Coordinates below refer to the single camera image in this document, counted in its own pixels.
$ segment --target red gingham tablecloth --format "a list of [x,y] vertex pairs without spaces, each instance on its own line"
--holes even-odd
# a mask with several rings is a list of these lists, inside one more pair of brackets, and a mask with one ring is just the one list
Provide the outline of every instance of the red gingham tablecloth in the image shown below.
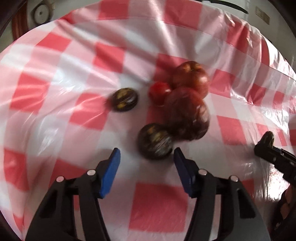
[[[103,0],[31,30],[0,54],[0,210],[19,237],[57,176],[77,177],[118,147],[118,173],[99,201],[111,240],[184,239],[194,200],[172,161],[145,160],[135,141],[145,124],[162,121],[147,97],[150,83],[187,60],[212,79],[211,122],[201,140],[175,146],[215,176],[239,176],[268,216],[265,204],[287,183],[253,147],[270,130],[275,146],[293,153],[289,64],[256,28],[219,9],[190,0]],[[135,88],[139,103],[112,112],[106,98],[122,87]]]

